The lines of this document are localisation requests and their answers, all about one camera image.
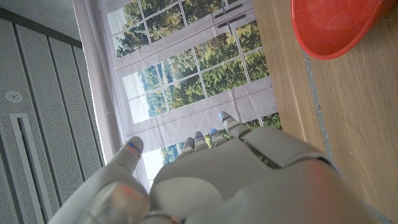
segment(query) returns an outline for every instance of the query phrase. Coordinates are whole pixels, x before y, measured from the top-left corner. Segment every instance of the wooden table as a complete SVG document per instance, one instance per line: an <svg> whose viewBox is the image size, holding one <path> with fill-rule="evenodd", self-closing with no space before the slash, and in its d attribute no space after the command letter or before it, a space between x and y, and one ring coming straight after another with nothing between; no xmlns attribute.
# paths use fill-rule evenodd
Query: wooden table
<svg viewBox="0 0 398 224"><path fill-rule="evenodd" d="M282 127L325 150L290 1L253 4ZM310 63L333 162L362 200L398 222L398 6L347 54Z"/></svg>

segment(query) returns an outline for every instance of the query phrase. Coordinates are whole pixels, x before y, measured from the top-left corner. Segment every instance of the gray wall panel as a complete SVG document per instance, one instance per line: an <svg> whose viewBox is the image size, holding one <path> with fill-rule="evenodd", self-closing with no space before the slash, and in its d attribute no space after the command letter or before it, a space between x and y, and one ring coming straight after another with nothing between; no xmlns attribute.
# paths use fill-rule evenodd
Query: gray wall panel
<svg viewBox="0 0 398 224"><path fill-rule="evenodd" d="M88 112L89 112L89 116L90 116L90 120L91 120L91 125L92 125L93 131L94 131L94 137L95 137L96 144L97 144L97 150L98 150L98 154L100 156L99 159L103 166L104 159L103 159L103 152L102 152L102 147L101 147L100 133L98 132L97 123L95 120L93 96L91 93L90 80L88 78L88 71L87 71L85 55L84 55L83 49L80 49L78 47L73 47L73 51L75 53L76 65L77 65L77 69L79 71L81 86L83 87L83 92L84 92L85 98L86 98L86 104L87 104L87 108L88 108Z"/></svg>
<svg viewBox="0 0 398 224"><path fill-rule="evenodd" d="M97 145L83 97L72 47L50 38L53 59L68 110L72 134L75 138L83 176L88 179L101 168Z"/></svg>
<svg viewBox="0 0 398 224"><path fill-rule="evenodd" d="M12 130L10 113L27 113L34 135L35 146L40 158L40 165L45 178L45 184L52 211L55 213L59 209L57 195L53 184L50 167L47 162L44 144L40 135L40 129L35 116L32 98L30 97L29 86L27 84L21 56L14 35L14 29L10 22L0 19L0 116L3 121L4 131L2 138L4 140L4 148L8 161L8 165L12 174L12 183L14 184L17 199L19 201L20 211L23 221L26 223L36 223L37 219L32 206L29 188L27 186L26 176L22 168L22 161L17 147L15 134ZM22 95L22 101L19 103L11 103L4 97L7 91L17 91ZM4 216L0 215L0 223L6 223Z"/></svg>
<svg viewBox="0 0 398 224"><path fill-rule="evenodd" d="M62 203L83 183L47 37L17 26Z"/></svg>
<svg viewBox="0 0 398 224"><path fill-rule="evenodd" d="M4 133L2 121L0 119L0 141L1 135ZM0 159L0 222L1 223L18 223L18 217L14 206L14 201L11 194L11 186L9 186L9 178L6 174L6 165L3 163L5 159L5 148L4 144L0 142L0 153L2 158Z"/></svg>

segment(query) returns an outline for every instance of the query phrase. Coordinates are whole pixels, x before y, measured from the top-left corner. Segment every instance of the red bowl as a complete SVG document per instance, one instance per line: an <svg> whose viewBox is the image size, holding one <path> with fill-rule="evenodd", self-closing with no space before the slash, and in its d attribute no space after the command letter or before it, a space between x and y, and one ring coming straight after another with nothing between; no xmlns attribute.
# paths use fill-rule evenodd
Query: red bowl
<svg viewBox="0 0 398 224"><path fill-rule="evenodd" d="M292 0L295 36L310 56L337 58L357 44L397 0Z"/></svg>

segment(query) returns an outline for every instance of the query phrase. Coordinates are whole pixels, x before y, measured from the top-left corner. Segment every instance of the ceiling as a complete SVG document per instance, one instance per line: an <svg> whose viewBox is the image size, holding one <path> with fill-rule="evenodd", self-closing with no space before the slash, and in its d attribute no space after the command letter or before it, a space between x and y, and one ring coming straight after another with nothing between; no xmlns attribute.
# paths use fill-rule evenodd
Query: ceiling
<svg viewBox="0 0 398 224"><path fill-rule="evenodd" d="M80 40L72 0L0 0L0 7Z"/></svg>

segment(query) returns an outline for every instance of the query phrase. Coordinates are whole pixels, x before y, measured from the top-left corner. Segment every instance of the green foliage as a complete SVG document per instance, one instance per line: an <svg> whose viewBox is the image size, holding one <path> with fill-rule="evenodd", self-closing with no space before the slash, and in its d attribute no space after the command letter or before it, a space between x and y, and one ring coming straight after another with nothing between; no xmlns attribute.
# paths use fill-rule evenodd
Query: green foliage
<svg viewBox="0 0 398 224"><path fill-rule="evenodd" d="M123 29L127 29L142 20L141 12L139 11L138 0L133 0L124 6L123 13L127 20L127 23L124 25Z"/></svg>
<svg viewBox="0 0 398 224"><path fill-rule="evenodd" d="M218 0L186 0L182 7L188 24L197 21L221 8Z"/></svg>
<svg viewBox="0 0 398 224"><path fill-rule="evenodd" d="M230 134L228 134L227 132L226 132L226 130L225 129L222 129L221 131L218 131L225 139L227 139L227 140L231 140L231 135Z"/></svg>
<svg viewBox="0 0 398 224"><path fill-rule="evenodd" d="M207 134L207 135L205 135L204 137L205 137L205 142L206 142L207 146L208 146L209 148L211 148L211 147L212 147L212 144L211 144L211 137L210 137L210 134Z"/></svg>
<svg viewBox="0 0 398 224"><path fill-rule="evenodd" d="M154 116L166 113L167 107L164 101L162 90L155 91L146 95L149 105L148 115L152 118Z"/></svg>
<svg viewBox="0 0 398 224"><path fill-rule="evenodd" d="M242 60L237 59L203 74L203 81L208 96L228 91L237 86L246 84Z"/></svg>
<svg viewBox="0 0 398 224"><path fill-rule="evenodd" d="M148 17L165 7L171 5L176 0L141 0L142 12L144 17Z"/></svg>
<svg viewBox="0 0 398 224"><path fill-rule="evenodd" d="M282 130L282 125L279 119L279 113L274 113L268 116L264 116L261 118L264 126L273 127L279 130Z"/></svg>
<svg viewBox="0 0 398 224"><path fill-rule="evenodd" d="M224 33L195 47L200 69L217 65L239 55L235 38Z"/></svg>
<svg viewBox="0 0 398 224"><path fill-rule="evenodd" d="M238 27L236 32L244 53L261 47L260 33L256 21Z"/></svg>
<svg viewBox="0 0 398 224"><path fill-rule="evenodd" d="M144 85L145 92L160 87L159 79L157 77L156 67L154 65L140 71L138 73L138 76L141 77L141 82Z"/></svg>
<svg viewBox="0 0 398 224"><path fill-rule="evenodd" d="M174 82L198 71L191 49L159 62L157 68L163 84Z"/></svg>
<svg viewBox="0 0 398 224"><path fill-rule="evenodd" d="M269 76L268 67L264 52L259 50L244 57L250 81Z"/></svg>
<svg viewBox="0 0 398 224"><path fill-rule="evenodd" d="M163 165L173 162L178 156L177 145L163 147L160 150L163 157Z"/></svg>
<svg viewBox="0 0 398 224"><path fill-rule="evenodd" d="M165 88L167 103L171 110L205 98L199 76L188 78Z"/></svg>
<svg viewBox="0 0 398 224"><path fill-rule="evenodd" d="M258 119L254 119L252 121L246 122L245 125L251 128L252 130L255 130L257 128L260 128L260 121Z"/></svg>
<svg viewBox="0 0 398 224"><path fill-rule="evenodd" d="M122 57L149 44L144 24L129 29L122 34L114 36L116 56Z"/></svg>
<svg viewBox="0 0 398 224"><path fill-rule="evenodd" d="M152 42L160 40L161 38L184 28L184 22L179 5L177 4L170 9L148 19L147 27L150 40Z"/></svg>

